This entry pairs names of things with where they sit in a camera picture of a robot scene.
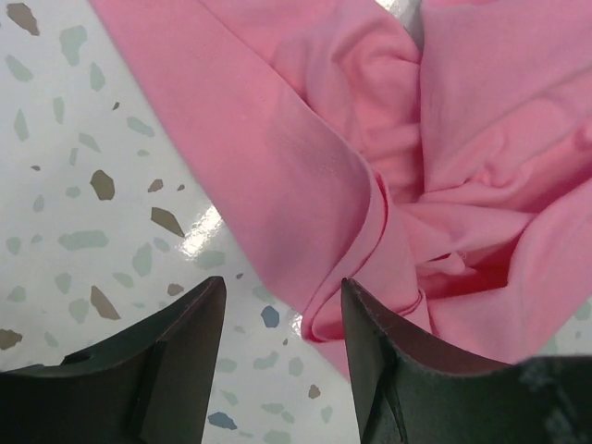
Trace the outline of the pink t-shirt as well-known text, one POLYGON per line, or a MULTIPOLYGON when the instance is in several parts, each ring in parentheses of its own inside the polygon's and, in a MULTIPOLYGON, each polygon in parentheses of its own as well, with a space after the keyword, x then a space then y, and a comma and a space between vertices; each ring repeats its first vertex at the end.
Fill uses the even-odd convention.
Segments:
POLYGON ((96 1, 167 135, 302 336, 348 369, 352 278, 513 363, 591 293, 591 5, 96 1))

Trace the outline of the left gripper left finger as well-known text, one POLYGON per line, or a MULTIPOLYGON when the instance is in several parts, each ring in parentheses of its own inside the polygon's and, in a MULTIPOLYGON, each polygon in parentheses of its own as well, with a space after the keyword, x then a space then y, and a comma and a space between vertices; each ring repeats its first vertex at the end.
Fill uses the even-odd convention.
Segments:
POLYGON ((210 277, 59 365, 2 373, 2 442, 201 442, 226 296, 210 277))

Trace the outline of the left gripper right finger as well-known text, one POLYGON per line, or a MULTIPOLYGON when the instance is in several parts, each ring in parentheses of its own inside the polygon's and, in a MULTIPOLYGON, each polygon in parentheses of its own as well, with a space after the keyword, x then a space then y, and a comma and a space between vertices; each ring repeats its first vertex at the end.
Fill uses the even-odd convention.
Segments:
POLYGON ((591 358, 490 360, 392 313, 352 279, 341 311, 360 440, 588 443, 591 358))

